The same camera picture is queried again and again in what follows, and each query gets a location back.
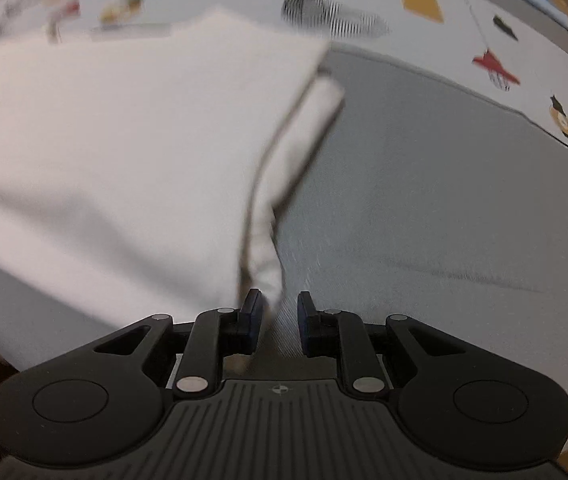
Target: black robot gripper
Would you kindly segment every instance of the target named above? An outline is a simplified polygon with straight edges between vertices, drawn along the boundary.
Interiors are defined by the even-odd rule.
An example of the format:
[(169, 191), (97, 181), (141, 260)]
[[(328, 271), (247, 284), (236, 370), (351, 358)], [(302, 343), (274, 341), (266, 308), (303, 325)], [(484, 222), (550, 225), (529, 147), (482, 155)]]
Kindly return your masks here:
[(263, 309), (252, 289), (194, 323), (156, 314), (9, 378), (0, 479), (568, 478), (557, 383), (404, 315), (366, 324), (302, 292), (302, 352), (336, 379), (222, 380)]

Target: silver screw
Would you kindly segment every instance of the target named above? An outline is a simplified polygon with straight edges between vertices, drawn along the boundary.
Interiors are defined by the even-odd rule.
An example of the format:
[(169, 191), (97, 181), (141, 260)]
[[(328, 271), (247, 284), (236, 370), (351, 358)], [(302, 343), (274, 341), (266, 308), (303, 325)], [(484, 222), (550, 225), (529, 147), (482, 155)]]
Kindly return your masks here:
[(204, 377), (189, 376), (182, 377), (176, 384), (177, 388), (183, 392), (195, 394), (206, 390), (208, 381)]
[(360, 377), (353, 381), (353, 387), (363, 394), (376, 394), (384, 389), (384, 381), (376, 377)]

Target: triangular cutout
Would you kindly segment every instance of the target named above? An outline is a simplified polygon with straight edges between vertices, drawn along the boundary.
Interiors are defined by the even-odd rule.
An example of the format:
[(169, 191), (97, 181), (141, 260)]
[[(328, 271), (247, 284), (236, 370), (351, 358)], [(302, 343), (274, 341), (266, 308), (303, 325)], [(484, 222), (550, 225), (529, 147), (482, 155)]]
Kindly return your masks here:
[(418, 327), (410, 328), (409, 331), (415, 340), (420, 344), (424, 351), (433, 357), (440, 357), (443, 355), (463, 354), (464, 349), (449, 343), (446, 340), (440, 339), (434, 334), (427, 332)]
[(151, 327), (148, 325), (138, 326), (126, 332), (112, 341), (107, 341), (95, 348), (100, 354), (131, 355), (135, 348), (142, 342)]

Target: white cloth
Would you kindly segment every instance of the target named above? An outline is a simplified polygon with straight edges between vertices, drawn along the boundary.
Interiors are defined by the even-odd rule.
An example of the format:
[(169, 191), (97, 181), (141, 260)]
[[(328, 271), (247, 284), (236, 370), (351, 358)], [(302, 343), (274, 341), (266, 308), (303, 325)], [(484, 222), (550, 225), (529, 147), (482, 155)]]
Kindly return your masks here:
[(90, 316), (276, 303), (272, 207), (336, 113), (326, 41), (222, 10), (159, 38), (0, 44), (0, 268)]

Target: ribbed black surface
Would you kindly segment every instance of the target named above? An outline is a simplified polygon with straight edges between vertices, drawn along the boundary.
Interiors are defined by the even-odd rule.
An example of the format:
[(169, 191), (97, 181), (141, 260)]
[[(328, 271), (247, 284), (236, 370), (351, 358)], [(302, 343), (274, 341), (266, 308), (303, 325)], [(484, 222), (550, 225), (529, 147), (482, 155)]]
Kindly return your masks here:
[(15, 458), (0, 464), (1, 480), (496, 477), (567, 478), (552, 464), (496, 474), (443, 463), (404, 436), (383, 404), (346, 397), (333, 380), (229, 380), (209, 399), (177, 404), (151, 439), (109, 463), (73, 470), (47, 470)]

